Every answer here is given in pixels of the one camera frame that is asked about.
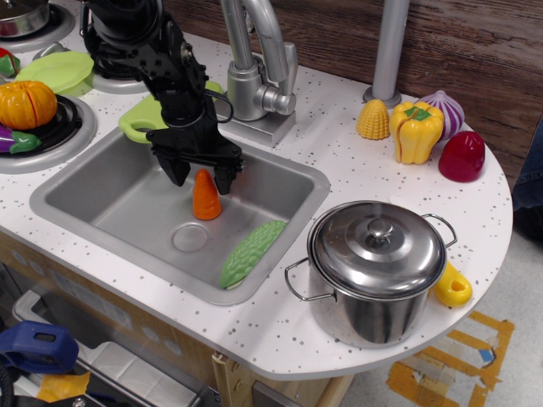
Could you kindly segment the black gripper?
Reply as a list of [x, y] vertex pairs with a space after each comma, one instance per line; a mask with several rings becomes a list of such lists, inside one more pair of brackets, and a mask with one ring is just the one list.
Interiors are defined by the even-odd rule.
[[178, 187], [184, 185], [190, 165], [198, 164], [214, 168], [217, 191], [227, 195], [236, 173], [244, 168], [241, 148], [225, 138], [217, 122], [206, 115], [189, 125], [149, 131], [147, 139], [160, 167]]

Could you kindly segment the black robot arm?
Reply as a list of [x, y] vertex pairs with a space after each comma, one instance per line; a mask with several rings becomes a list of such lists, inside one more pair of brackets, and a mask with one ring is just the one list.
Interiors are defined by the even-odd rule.
[[127, 67], [160, 103], [166, 127], [146, 139], [160, 166], [182, 186], [192, 164], [214, 171], [218, 193], [227, 195], [244, 169], [242, 149], [218, 129], [215, 99], [204, 65], [161, 1], [85, 1], [82, 33], [100, 59]]

